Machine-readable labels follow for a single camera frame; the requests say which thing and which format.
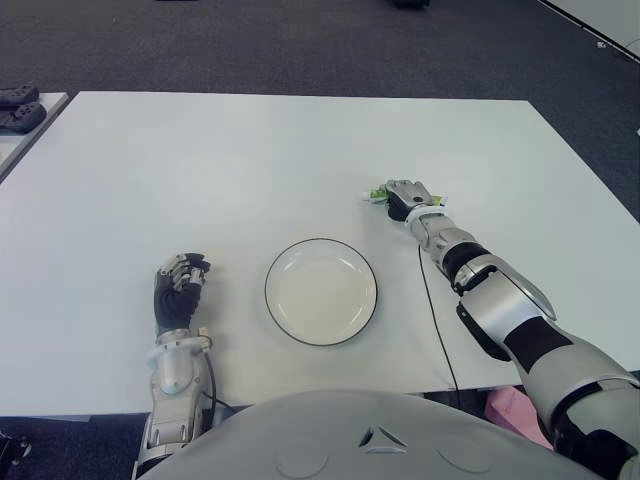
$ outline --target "gray carpet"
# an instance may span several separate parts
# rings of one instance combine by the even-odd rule
[[[2,0],[0,12],[2,85],[529,100],[640,218],[639,67],[535,0]]]

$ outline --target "dark floor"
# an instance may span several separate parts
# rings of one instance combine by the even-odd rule
[[[2,0],[0,58],[43,91],[529,100],[640,218],[640,67],[535,0]],[[128,479],[143,421],[2,419],[34,442],[9,478]]]

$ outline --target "wire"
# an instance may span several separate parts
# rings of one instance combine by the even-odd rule
[[[219,400],[216,398],[216,402],[218,402],[220,405],[222,405],[223,407],[227,407],[229,410],[231,410],[233,413],[238,413],[238,409],[237,408],[233,408],[231,405],[229,405],[227,402],[223,402],[222,400]]]
[[[213,374],[213,365],[211,365],[211,357],[209,357],[209,354],[206,352],[204,352],[203,355],[205,360],[207,361],[207,368],[209,369],[209,377],[211,378],[211,396],[209,397],[207,395],[207,397],[211,398],[211,424],[209,425],[209,428],[213,428],[213,417],[215,417],[215,413],[216,413],[216,398],[217,398],[216,376]]]
[[[211,337],[209,337],[207,335],[198,335],[198,336],[206,338],[207,340],[209,340],[209,348],[211,348],[213,346],[213,340],[211,340]],[[205,360],[207,361],[207,369],[209,370],[209,377],[211,378],[211,394],[208,394],[204,390],[202,391],[202,394],[205,397],[207,397],[209,400],[211,400],[211,426],[213,426],[213,414],[215,413],[215,404],[216,403],[219,403],[220,405],[222,405],[224,407],[227,407],[233,413],[238,413],[238,410],[233,408],[228,403],[223,402],[222,400],[218,399],[217,391],[216,391],[216,377],[213,374],[213,365],[211,364],[211,357],[209,356],[208,353],[204,353],[203,355],[204,355]]]
[[[207,392],[205,392],[204,390],[202,391],[202,394],[207,397],[209,400],[213,400],[213,397],[211,395],[209,395]],[[220,405],[222,405],[223,407],[227,407],[229,410],[231,410],[233,413],[238,413],[239,410],[235,407],[232,407],[231,405],[229,405],[227,402],[223,402],[222,400],[220,400],[219,398],[216,398],[216,403],[219,403]]]
[[[433,317],[433,325],[436,327],[436,333],[438,334],[438,340],[440,340],[440,346],[442,347],[442,351],[444,353],[444,358],[447,360],[447,365],[449,366],[449,371],[451,372],[451,378],[453,378],[453,385],[456,388],[456,403],[457,409],[460,410],[460,389],[458,388],[458,380],[456,379],[456,374],[453,373],[453,367],[451,366],[451,360],[449,360],[449,354],[447,353],[447,349],[444,346],[444,342],[442,341],[442,335],[440,335],[440,329],[438,328],[438,321],[436,320],[436,312],[433,309],[433,302],[431,301],[431,293],[429,292],[429,285],[427,285],[427,277],[424,273],[424,265],[422,264],[422,248],[418,245],[418,260],[420,261],[420,272],[422,273],[422,281],[424,282],[424,288],[427,290],[427,298],[429,299],[429,307],[431,308],[431,316]]]

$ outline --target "white plate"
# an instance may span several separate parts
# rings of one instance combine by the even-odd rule
[[[369,322],[378,290],[362,255],[344,243],[317,238],[296,243],[275,259],[265,297],[269,313],[289,336],[334,345]]]

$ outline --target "triangle logo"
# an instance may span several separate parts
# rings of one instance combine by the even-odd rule
[[[360,449],[367,454],[407,453],[407,443],[382,426],[369,427],[360,440]]]

